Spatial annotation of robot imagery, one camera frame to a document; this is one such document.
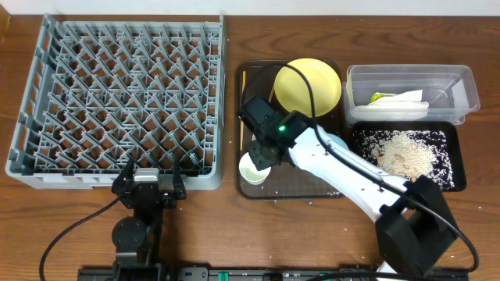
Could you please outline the white cup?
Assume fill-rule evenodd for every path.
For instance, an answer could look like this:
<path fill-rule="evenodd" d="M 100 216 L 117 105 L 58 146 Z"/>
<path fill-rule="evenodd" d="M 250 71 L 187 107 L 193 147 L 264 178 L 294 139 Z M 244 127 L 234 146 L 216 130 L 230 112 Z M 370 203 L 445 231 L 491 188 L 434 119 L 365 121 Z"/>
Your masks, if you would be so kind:
<path fill-rule="evenodd" d="M 245 153 L 238 163 L 240 175 L 251 185 L 263 183 L 271 172 L 271 168 L 258 170 L 250 158 L 249 153 Z"/>

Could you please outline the white napkin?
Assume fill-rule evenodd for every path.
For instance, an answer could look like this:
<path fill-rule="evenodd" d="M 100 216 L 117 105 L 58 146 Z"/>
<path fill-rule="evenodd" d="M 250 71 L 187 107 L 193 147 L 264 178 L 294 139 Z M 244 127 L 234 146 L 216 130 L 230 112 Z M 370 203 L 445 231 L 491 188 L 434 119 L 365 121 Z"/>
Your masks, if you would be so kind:
<path fill-rule="evenodd" d="M 363 121 L 414 121 L 427 116 L 429 103 L 423 101 L 423 91 L 406 91 L 374 103 L 357 105 L 353 116 Z"/>

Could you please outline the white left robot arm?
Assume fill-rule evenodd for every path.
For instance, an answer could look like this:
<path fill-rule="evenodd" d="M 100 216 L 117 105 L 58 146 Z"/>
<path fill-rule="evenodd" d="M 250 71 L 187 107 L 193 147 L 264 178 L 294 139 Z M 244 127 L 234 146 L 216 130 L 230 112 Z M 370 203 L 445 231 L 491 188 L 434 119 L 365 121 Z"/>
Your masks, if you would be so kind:
<path fill-rule="evenodd" d="M 159 258 L 163 211 L 175 208 L 184 200 L 186 188 L 178 161 L 173 165 L 173 190 L 160 190 L 160 172 L 157 168 L 134 168 L 131 158 L 112 183 L 112 192 L 132 216 L 121 219 L 112 230 L 116 260 L 111 280 L 172 281 L 175 270 Z"/>

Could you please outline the light blue bowl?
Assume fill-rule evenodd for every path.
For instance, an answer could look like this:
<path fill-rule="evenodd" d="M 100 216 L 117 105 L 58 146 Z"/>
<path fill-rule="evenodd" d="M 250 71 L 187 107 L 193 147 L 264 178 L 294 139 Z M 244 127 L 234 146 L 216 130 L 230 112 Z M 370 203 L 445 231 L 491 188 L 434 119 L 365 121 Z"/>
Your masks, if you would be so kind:
<path fill-rule="evenodd" d="M 329 141 L 328 141 L 330 145 L 332 145 L 333 143 L 335 143 L 337 146 L 340 146 L 340 147 L 343 147 L 346 150 L 349 150 L 348 145 L 339 136 L 334 135 L 332 133 L 329 133 L 327 136 L 330 138 Z"/>

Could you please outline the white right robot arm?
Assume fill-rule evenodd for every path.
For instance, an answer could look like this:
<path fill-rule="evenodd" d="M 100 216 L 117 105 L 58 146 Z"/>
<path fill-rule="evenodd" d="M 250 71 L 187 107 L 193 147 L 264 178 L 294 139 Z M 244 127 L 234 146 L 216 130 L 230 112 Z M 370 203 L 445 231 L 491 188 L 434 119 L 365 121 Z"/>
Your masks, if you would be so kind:
<path fill-rule="evenodd" d="M 246 101 L 240 117 L 255 135 L 247 151 L 258 170 L 286 162 L 329 183 L 370 217 L 384 272 L 424 277 L 457 239 L 441 189 L 427 177 L 408 180 L 386 172 L 342 147 L 308 116 L 284 116 L 261 97 Z"/>

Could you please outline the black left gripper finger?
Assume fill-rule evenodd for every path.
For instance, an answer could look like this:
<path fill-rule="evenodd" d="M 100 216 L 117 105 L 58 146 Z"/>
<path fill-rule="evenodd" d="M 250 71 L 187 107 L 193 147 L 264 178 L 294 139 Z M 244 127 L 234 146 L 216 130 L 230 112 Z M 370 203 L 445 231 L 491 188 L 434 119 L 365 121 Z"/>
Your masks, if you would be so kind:
<path fill-rule="evenodd" d="M 180 163 L 177 158 L 174 159 L 174 165 L 173 165 L 173 187 L 174 188 L 183 187 L 183 180 L 180 174 Z"/>
<path fill-rule="evenodd" d="M 118 175 L 118 183 L 125 184 L 133 179 L 134 175 L 134 160 L 130 158 L 122 172 Z"/>

